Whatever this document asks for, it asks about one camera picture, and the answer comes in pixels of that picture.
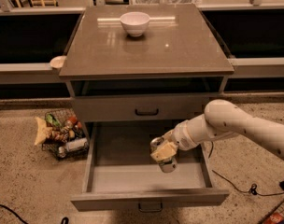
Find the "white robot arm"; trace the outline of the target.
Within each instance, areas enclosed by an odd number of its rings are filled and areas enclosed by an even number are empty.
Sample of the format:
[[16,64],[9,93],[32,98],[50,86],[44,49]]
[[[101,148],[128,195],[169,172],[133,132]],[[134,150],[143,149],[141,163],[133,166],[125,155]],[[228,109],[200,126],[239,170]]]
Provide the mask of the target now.
[[284,125],[260,119],[225,100],[209,102],[204,113],[180,122],[151,143],[158,146],[150,156],[157,162],[170,161],[178,150],[190,150],[200,143],[243,135],[284,160]]

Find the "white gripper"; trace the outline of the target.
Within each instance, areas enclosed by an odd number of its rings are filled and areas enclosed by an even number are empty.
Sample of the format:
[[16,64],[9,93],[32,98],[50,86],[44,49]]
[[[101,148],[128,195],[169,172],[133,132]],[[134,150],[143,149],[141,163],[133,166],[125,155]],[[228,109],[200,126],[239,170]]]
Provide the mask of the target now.
[[196,148],[198,143],[192,136],[195,131],[195,122],[192,120],[185,120],[180,122],[173,131],[170,130],[163,135],[163,139],[167,141],[159,142],[154,140],[150,143],[150,156],[157,162],[165,161],[177,154],[178,148],[180,150],[190,150]]

